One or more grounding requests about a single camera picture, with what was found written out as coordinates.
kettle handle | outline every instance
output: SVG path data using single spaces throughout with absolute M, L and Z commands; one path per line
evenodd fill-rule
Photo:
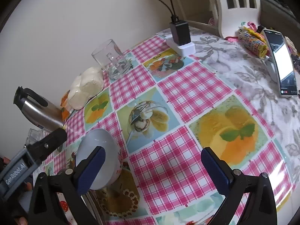
M 20 99 L 25 98 L 27 96 L 32 97 L 42 107 L 47 107 L 48 106 L 48 102 L 43 97 L 41 97 L 40 95 L 38 95 L 37 93 L 35 93 L 33 90 L 31 90 L 29 88 L 25 88 L 23 90 L 23 92 L 20 95 Z

table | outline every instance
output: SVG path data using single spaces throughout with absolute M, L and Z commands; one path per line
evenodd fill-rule
M 265 66 L 238 43 L 190 27 L 196 53 L 181 58 L 166 45 L 168 34 L 124 52 L 130 71 L 115 82 L 104 76 L 104 90 L 68 119 L 66 143 L 34 178 L 73 168 L 81 138 L 105 128 L 124 159 L 118 195 L 115 187 L 94 192 L 106 224 L 207 224 L 224 197 L 201 163 L 206 146 L 244 174 L 268 173 L 280 210 L 299 183 L 299 98 L 280 97 Z M 157 108 L 129 136 L 128 117 L 146 101 Z

electric kettle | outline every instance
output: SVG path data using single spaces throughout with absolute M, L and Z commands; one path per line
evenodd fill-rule
M 52 132 L 64 126 L 61 110 L 31 89 L 19 86 L 13 103 L 30 122 L 43 130 Z

white bowl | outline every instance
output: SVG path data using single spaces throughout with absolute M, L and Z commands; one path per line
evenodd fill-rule
M 94 129 L 88 132 L 77 150 L 76 166 L 88 158 L 92 151 L 101 146 L 105 150 L 105 161 L 98 172 L 91 189 L 98 190 L 112 184 L 119 177 L 122 169 L 121 149 L 115 139 L 105 129 Z

black plug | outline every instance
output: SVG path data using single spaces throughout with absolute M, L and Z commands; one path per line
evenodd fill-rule
M 174 42 L 179 46 L 190 43 L 191 37 L 188 23 L 184 20 L 179 20 L 176 15 L 172 15 L 171 20 L 170 28 Z

